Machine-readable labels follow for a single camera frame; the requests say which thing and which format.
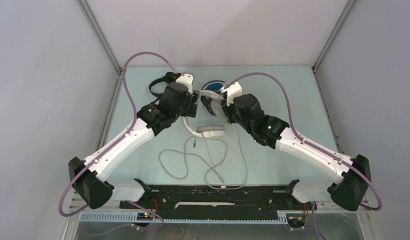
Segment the white gaming headphones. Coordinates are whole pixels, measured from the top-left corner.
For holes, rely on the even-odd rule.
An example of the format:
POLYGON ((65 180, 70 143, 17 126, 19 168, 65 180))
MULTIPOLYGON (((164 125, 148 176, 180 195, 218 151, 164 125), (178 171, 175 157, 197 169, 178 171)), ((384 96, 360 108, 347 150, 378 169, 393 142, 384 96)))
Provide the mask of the white gaming headphones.
POLYGON ((229 147, 228 147, 227 143, 225 143, 223 140, 220 140, 220 138, 225 135, 225 132, 226 132, 225 127, 223 125, 203 125, 203 126, 199 126, 196 130, 194 130, 189 126, 189 121, 188 121, 187 117, 182 117, 181 120, 182 120, 182 124, 183 124, 184 128, 188 132, 191 133, 191 137, 189 137, 189 138, 187 138, 187 140, 185 140, 185 142, 183 144, 183 151, 178 151, 178 150, 174 150, 174 149, 164 149, 158 154, 158 162, 160 163, 160 166, 165 171, 165 173, 167 175, 169 175, 171 178, 175 179, 175 180, 184 180, 189 175, 189 166, 188 166, 188 163, 187 163, 187 156, 194 156, 194 157, 197 157, 200 160, 202 160, 208 166, 208 170, 205 173, 203 179, 204 179, 204 182, 206 183, 206 185, 208 187, 210 187, 211 189, 213 189, 213 190, 224 190, 224 189, 226 189, 226 190, 240 190, 243 187, 245 187, 245 185, 247 183, 247 180, 248 180, 249 171, 248 171, 247 161, 246 161, 244 156, 242 156, 242 159, 243 159, 243 163, 244 163, 244 166, 245 166, 245 177, 244 177, 243 182, 239 186, 227 187, 227 185, 225 185, 225 183, 226 183, 225 180, 223 179, 223 177, 219 174, 219 172, 217 170, 217 167, 219 165, 221 165, 222 163, 224 163, 224 161, 226 160, 227 153, 229 151, 229 147), (196 153, 188 153, 186 151, 187 143, 188 143, 188 140, 190 140, 190 139, 193 139, 194 143, 197 141, 197 139, 203 139, 204 140, 207 155, 208 155, 208 158, 209 158, 210 162, 207 162, 202 156, 200 156, 196 153), (214 162, 213 162, 213 159, 212 159, 212 156, 211 156, 210 146, 208 144, 209 140, 218 141, 218 142, 222 143, 223 146, 224 146, 223 158, 217 164, 214 164, 214 162), (163 161, 161 160, 161 155, 164 152, 173 152, 173 153, 183 155, 183 162, 184 162, 184 166, 185 166, 185 169, 186 169, 186 173, 185 173, 184 176, 177 177, 177 176, 173 175, 172 173, 170 173, 170 171, 167 170, 167 168, 165 167, 163 161), (210 172, 213 172, 218 177, 218 179, 220 180, 221 185, 219 187, 212 186, 208 182, 207 176, 210 172))

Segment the large black blue headphones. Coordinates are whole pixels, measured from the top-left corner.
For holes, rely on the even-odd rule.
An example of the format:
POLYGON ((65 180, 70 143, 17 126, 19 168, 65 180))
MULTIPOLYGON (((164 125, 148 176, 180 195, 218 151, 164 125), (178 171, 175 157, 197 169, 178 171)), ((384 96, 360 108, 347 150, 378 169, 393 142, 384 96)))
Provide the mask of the large black blue headphones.
POLYGON ((223 97, 220 89, 223 87, 224 83, 225 82, 222 80, 212 80, 205 83, 201 88, 201 92, 205 91, 205 93, 200 97, 200 100, 206 110, 211 115, 222 119, 226 119, 226 115, 220 105, 223 97))

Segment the small black headphones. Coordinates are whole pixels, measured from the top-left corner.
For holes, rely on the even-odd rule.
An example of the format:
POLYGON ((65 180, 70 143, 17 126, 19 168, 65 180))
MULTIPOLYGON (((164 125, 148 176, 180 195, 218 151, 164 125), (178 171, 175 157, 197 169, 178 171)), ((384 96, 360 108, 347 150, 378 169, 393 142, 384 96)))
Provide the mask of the small black headphones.
POLYGON ((166 86, 175 82, 181 75, 181 73, 167 72, 164 76, 153 80, 149 84, 148 90, 154 97, 160 98, 166 86))

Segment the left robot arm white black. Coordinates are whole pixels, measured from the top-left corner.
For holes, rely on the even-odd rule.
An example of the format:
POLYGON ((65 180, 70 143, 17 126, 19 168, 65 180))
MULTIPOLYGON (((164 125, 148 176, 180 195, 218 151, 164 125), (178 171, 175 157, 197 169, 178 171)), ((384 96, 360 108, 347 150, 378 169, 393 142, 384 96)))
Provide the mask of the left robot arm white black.
POLYGON ((68 163, 71 187, 91 209, 102 207, 111 199, 132 201, 138 208, 146 208, 151 194, 146 185, 133 182, 116 183, 111 173, 138 147, 168 129, 179 117, 195 117, 199 91, 173 82, 167 85, 157 102, 143 106, 121 133, 97 152, 68 163))

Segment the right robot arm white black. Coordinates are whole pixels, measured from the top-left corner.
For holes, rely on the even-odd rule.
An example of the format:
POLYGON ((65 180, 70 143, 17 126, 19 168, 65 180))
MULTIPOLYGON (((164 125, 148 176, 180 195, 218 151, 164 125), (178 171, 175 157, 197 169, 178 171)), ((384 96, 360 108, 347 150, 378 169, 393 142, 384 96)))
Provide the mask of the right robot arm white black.
POLYGON ((356 157, 330 149, 295 135, 284 120, 265 114, 252 94, 237 96, 231 103, 220 101, 230 124, 240 125, 260 145, 288 153, 322 170, 326 180, 306 182, 293 180, 284 194, 284 204, 297 209, 303 203, 332 201, 347 211, 357 211, 369 188, 371 168, 368 158, 356 157))

